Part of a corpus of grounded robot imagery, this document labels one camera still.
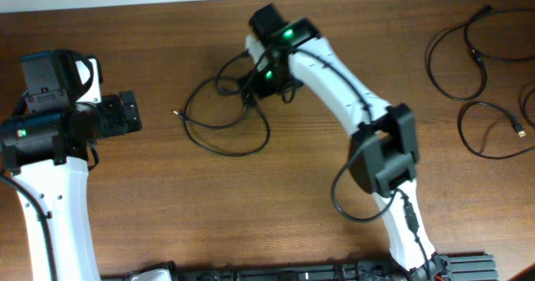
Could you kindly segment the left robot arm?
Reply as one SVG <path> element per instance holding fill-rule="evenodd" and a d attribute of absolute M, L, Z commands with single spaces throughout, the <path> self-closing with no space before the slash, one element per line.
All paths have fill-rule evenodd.
<path fill-rule="evenodd" d="M 89 225 L 96 143 L 141 130 L 132 91 L 102 95 L 93 55 L 56 49 L 20 59 L 26 90 L 1 124 L 1 179 L 23 208 L 36 280 L 98 280 Z"/>

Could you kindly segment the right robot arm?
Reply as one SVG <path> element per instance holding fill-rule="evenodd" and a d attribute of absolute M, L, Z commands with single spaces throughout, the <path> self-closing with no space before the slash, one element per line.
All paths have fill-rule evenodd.
<path fill-rule="evenodd" d="M 420 159 L 415 114 L 392 105 L 364 85 L 306 18 L 292 23 L 273 4 L 250 18 L 246 51 L 254 68 L 241 79 L 244 100 L 295 94 L 308 87 L 330 109 L 350 138 L 348 160 L 335 181 L 349 173 L 373 196 L 390 240 L 390 255 L 406 277 L 432 279 L 440 260 L 426 235 L 417 204 Z"/>

